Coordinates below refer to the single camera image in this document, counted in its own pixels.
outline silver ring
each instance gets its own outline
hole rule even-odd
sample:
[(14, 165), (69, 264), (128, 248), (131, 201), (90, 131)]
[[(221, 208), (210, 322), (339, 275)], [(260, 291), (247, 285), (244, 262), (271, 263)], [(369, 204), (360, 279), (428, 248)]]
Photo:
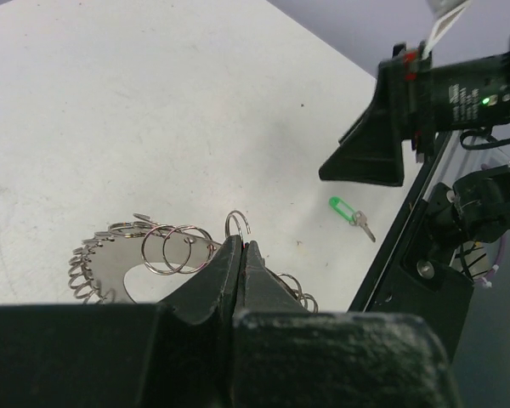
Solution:
[(98, 238), (92, 238), (90, 240), (83, 240), (83, 245), (87, 245), (89, 247), (102, 247), (104, 244), (102, 244), (102, 240), (99, 240)]
[(317, 302), (315, 301), (315, 297), (313, 297), (312, 295), (310, 295), (309, 293), (303, 293), (303, 299), (306, 301), (305, 302), (305, 305), (304, 305), (304, 308), (305, 309), (308, 309), (308, 300), (311, 300), (312, 301), (312, 304), (314, 305), (314, 307), (312, 308), (311, 312), (312, 313), (317, 313), (320, 311), (320, 306), (319, 304), (317, 304)]
[(208, 246), (207, 246), (208, 254), (207, 254), (206, 261), (201, 263), (200, 266), (198, 266), (198, 268), (196, 268), (196, 269), (193, 269), (193, 270), (190, 270), (190, 271), (187, 271), (187, 272), (182, 271), (181, 269), (189, 262), (189, 258), (190, 258), (190, 254), (191, 254), (191, 247), (192, 247), (192, 244), (193, 244), (193, 242), (191, 242), (191, 240), (188, 239), (188, 240), (184, 240), (185, 243), (189, 244), (189, 257), (187, 258), (187, 260), (185, 260), (185, 262), (183, 262), (177, 268), (174, 268), (168, 262), (167, 256), (165, 255), (165, 251), (164, 251), (164, 247), (166, 245), (166, 242), (170, 239), (170, 236), (172, 236), (172, 234), (174, 232), (176, 232), (176, 231), (184, 232), (184, 231), (187, 231), (187, 230), (196, 230), (196, 231), (198, 231), (198, 232), (200, 232), (202, 234), (203, 238), (206, 238), (208, 241), (213, 241), (212, 240), (212, 236), (205, 229), (202, 229), (202, 228), (199, 228), (199, 227), (195, 227), (194, 225), (181, 225), (179, 227), (172, 228), (172, 230), (170, 232), (168, 232), (168, 234), (164, 237), (164, 243), (162, 244), (162, 259), (164, 260), (164, 263), (167, 265), (167, 267), (170, 268), (170, 270), (174, 274), (175, 273), (180, 273), (180, 274), (185, 274), (185, 275), (194, 274), (194, 273), (202, 270), (204, 267), (206, 267), (206, 265), (208, 265), (210, 263), (210, 260), (212, 259), (214, 248), (213, 248), (212, 244), (208, 244)]
[(86, 287), (91, 287), (91, 281), (90, 280), (86, 280), (85, 283), (79, 285), (78, 287), (76, 287), (76, 289), (74, 290), (74, 298), (76, 299), (84, 299), (88, 296), (91, 296), (94, 292), (93, 288), (91, 287), (91, 290), (88, 291), (87, 293), (83, 293), (80, 295), (80, 292), (85, 289)]
[(79, 276), (79, 275), (83, 275), (82, 264), (81, 263), (76, 263), (74, 266), (72, 266), (68, 270), (68, 276), (73, 278), (74, 276)]
[[(83, 281), (82, 283), (78, 284), (78, 285), (74, 285), (74, 283), (76, 282), (76, 280), (80, 277), (83, 277), (85, 278), (85, 281)], [(84, 274), (79, 274), (79, 275), (76, 275), (76, 276), (72, 276), (70, 278), (70, 280), (68, 280), (68, 286), (70, 287), (70, 289), (72, 290), (76, 290), (79, 286), (83, 286), (85, 285), (85, 283), (87, 282), (87, 278), (84, 276)]]
[(151, 224), (134, 221), (133, 223), (114, 223), (108, 227), (108, 232), (115, 236), (122, 236), (124, 238), (139, 238), (145, 235), (145, 230), (151, 228)]
[(85, 296), (83, 298), (83, 304), (87, 304), (89, 300), (91, 300), (91, 298), (93, 297), (93, 295), (96, 295), (97, 297), (97, 301), (94, 302), (94, 304), (100, 304), (100, 303), (103, 303), (104, 302), (104, 299), (102, 296), (100, 296), (100, 289), (98, 287), (93, 287), (93, 290), (91, 292), (89, 292), (87, 294), (87, 296)]
[[(172, 232), (174, 232), (175, 230), (177, 230), (179, 228), (182, 228), (182, 227), (174, 227), (172, 225), (157, 225), (157, 226), (151, 228), (145, 234), (144, 239), (142, 240), (142, 247), (141, 247), (142, 260), (144, 261), (145, 267), (147, 269), (149, 269), (151, 272), (153, 272), (154, 274), (168, 276), (168, 275), (173, 275), (173, 274), (179, 272), (174, 267), (172, 267), (172, 265), (170, 265), (170, 263), (167, 261), (167, 257), (164, 255), (164, 246), (166, 245), (167, 239), (170, 237), (170, 234)], [(170, 230), (170, 229), (172, 229), (172, 230), (166, 235), (166, 237), (164, 237), (164, 242), (162, 243), (162, 258), (163, 258), (165, 264), (167, 265), (167, 267), (170, 268), (170, 270), (158, 269), (155, 266), (153, 266), (151, 264), (151, 262), (147, 259), (147, 256), (145, 255), (145, 245), (146, 245), (147, 240), (149, 239), (149, 237), (154, 235), (154, 233), (156, 231), (159, 231), (159, 230)], [(191, 244), (189, 242), (189, 255), (187, 256), (185, 261), (179, 266), (180, 269), (183, 268), (189, 262), (190, 254), (191, 254)]]
[(308, 300), (304, 297), (304, 293), (298, 293), (297, 289), (292, 289), (292, 292), (297, 295), (297, 300), (300, 304), (303, 305), (303, 308), (308, 308)]
[(295, 289), (292, 289), (292, 291), (293, 291), (294, 293), (296, 293), (296, 295), (297, 295), (297, 300), (300, 302), (300, 298), (301, 298), (301, 296), (303, 295), (303, 287), (302, 287), (302, 286), (300, 286), (300, 282), (298, 281), (298, 279), (297, 279), (297, 278), (295, 278), (293, 275), (289, 275), (289, 274), (278, 274), (278, 275), (276, 275), (276, 276), (279, 276), (279, 277), (280, 277), (280, 280), (281, 280), (283, 283), (285, 283), (285, 282), (283, 281), (283, 279), (281, 279), (281, 277), (282, 277), (282, 276), (285, 276), (286, 278), (289, 278), (289, 279), (291, 279), (292, 281), (294, 281), (294, 282), (295, 282), (295, 284), (297, 285), (297, 289), (296, 289), (296, 290), (295, 290)]
[(81, 264), (83, 262), (83, 259), (81, 256), (79, 255), (76, 255), (74, 258), (70, 258), (70, 260), (68, 261), (68, 264), (70, 266), (74, 266), (74, 265), (77, 265), (77, 264)]
[(111, 234), (110, 231), (98, 231), (98, 232), (95, 232), (94, 233), (94, 238), (98, 238), (98, 239), (106, 239), (108, 241), (113, 241), (115, 238), (113, 238), (113, 235)]
[(146, 224), (148, 224), (148, 225), (151, 225), (152, 227), (156, 227), (157, 225), (159, 225), (158, 223), (156, 223), (155, 221), (153, 221), (149, 215), (145, 215), (145, 214), (138, 214), (137, 212), (135, 212), (135, 213), (133, 214), (133, 216), (134, 216), (135, 218), (139, 219), (141, 222), (146, 223)]
[(231, 212), (229, 212), (229, 214), (227, 215), (227, 218), (224, 221), (224, 237), (225, 238), (229, 238), (230, 237), (230, 219), (232, 218), (232, 219), (235, 220), (236, 228), (238, 229), (238, 233), (240, 235), (240, 239), (243, 242), (244, 241), (244, 235), (241, 232), (240, 222), (238, 221), (238, 218), (235, 216), (235, 214), (238, 214), (241, 217), (241, 219), (244, 221), (244, 224), (246, 225), (247, 233), (248, 234), (252, 233), (252, 230), (249, 227), (249, 223), (247, 222), (246, 216), (244, 214), (242, 214), (238, 210), (232, 210)]

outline key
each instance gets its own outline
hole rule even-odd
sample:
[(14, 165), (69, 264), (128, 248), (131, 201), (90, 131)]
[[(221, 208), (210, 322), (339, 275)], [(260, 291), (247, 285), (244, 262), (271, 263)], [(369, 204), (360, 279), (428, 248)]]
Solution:
[(368, 237), (372, 240), (372, 242), (376, 242), (376, 237), (372, 234), (370, 228), (368, 228), (368, 223), (366, 220), (366, 215), (362, 211), (358, 211), (354, 214), (354, 224), (358, 227), (361, 227), (363, 231), (368, 235)]

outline white table surface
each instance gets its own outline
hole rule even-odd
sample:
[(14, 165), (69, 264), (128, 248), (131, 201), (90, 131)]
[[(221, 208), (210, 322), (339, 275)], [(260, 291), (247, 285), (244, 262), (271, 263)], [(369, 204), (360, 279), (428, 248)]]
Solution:
[[(264, 0), (0, 6), (0, 303), (75, 302), (71, 250), (132, 213), (221, 241), (237, 208), (274, 272), (347, 309), (418, 169), (405, 147), (403, 188), (319, 181), (374, 84)], [(137, 271), (138, 300), (170, 292)]]

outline wire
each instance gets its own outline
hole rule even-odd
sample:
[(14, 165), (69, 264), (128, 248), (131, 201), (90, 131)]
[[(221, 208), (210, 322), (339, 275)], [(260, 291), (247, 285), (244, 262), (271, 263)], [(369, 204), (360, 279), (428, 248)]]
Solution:
[[(476, 242), (473, 242), (473, 245), (470, 247), (470, 249), (466, 250), (462, 255), (463, 256), (467, 256), (467, 255), (470, 255), (471, 253), (473, 253), (474, 251), (479, 251), (480, 249), (484, 249), (483, 246), (476, 246)], [(458, 253), (454, 259), (459, 259), (461, 257), (461, 254)]]
[(487, 275), (483, 277), (483, 279), (485, 279), (485, 281), (488, 281), (489, 279), (493, 279), (493, 277), (496, 274), (496, 271), (499, 270), (499, 265), (501, 264), (502, 259), (504, 258), (504, 252), (506, 250), (506, 246), (507, 246), (507, 235), (504, 234), (501, 237), (501, 241), (499, 242), (499, 249), (496, 254), (495, 261), (493, 262), (493, 266), (487, 272)]
[[(491, 132), (493, 131), (493, 127), (480, 127), (478, 129), (471, 129), (461, 133), (459, 136), (459, 141), (461, 142), (461, 147), (464, 150), (489, 150), (495, 149), (497, 147), (508, 146), (510, 145), (510, 138), (499, 140), (496, 139)], [(466, 138), (483, 138), (487, 141), (487, 143), (483, 144), (465, 144)]]
[(479, 274), (473, 275), (473, 278), (475, 278), (476, 276), (485, 275), (485, 274), (489, 274), (489, 273), (490, 273), (490, 269), (485, 270), (484, 272), (480, 272)]
[(468, 267), (470, 268), (471, 266), (474, 266), (475, 264), (477, 264), (479, 261), (481, 261), (482, 259), (485, 258), (485, 256), (487, 255), (487, 253), (484, 253), (483, 255), (480, 255), (479, 257), (477, 257), (476, 259), (474, 259), (469, 265)]
[(461, 261), (462, 273), (465, 274), (468, 279), (472, 280), (473, 276), (470, 275), (470, 269), (465, 259), (465, 246), (463, 244), (459, 247), (459, 260)]

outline metal plate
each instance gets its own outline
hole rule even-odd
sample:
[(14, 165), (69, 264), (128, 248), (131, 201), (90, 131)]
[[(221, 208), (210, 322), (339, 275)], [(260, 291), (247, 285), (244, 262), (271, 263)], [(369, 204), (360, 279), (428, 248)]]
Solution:
[[(133, 267), (143, 264), (141, 245), (143, 236), (124, 238), (117, 236), (114, 241), (103, 241), (102, 247), (94, 249), (88, 254), (88, 266), (91, 269), (93, 281), (91, 285), (99, 288), (103, 303), (135, 303), (125, 287), (125, 275)], [(171, 264), (182, 264), (189, 256), (189, 244), (185, 239), (193, 242), (189, 261), (185, 266), (196, 268), (208, 256), (208, 246), (213, 245), (216, 250), (221, 244), (209, 241), (200, 236), (174, 233), (165, 246), (165, 255)], [(163, 238), (152, 236), (146, 243), (145, 253), (151, 263), (162, 263)]]

